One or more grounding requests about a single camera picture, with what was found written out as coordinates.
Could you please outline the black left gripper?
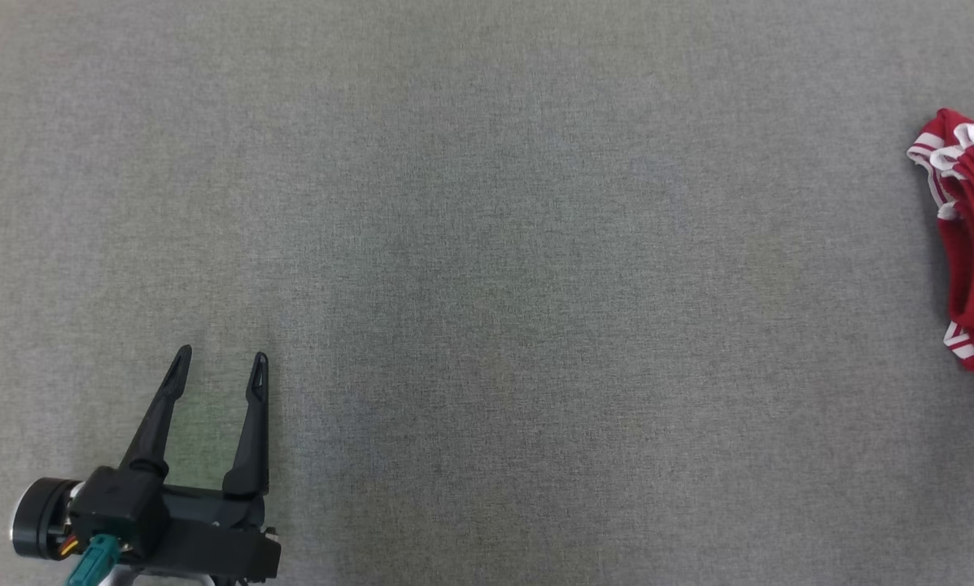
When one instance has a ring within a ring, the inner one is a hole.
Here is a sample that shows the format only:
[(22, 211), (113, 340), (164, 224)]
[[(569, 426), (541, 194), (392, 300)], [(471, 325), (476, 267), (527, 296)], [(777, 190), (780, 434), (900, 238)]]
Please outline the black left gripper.
[[(192, 346), (182, 345), (119, 464), (166, 479), (164, 460), (174, 405), (184, 394)], [(121, 565), (140, 574), (193, 576), (214, 583), (263, 583), (275, 579), (282, 546), (266, 527), (269, 492), (269, 360), (257, 352), (245, 390), (247, 409), (233, 467), (223, 492), (166, 486), (169, 524), (154, 553), (122, 553)]]

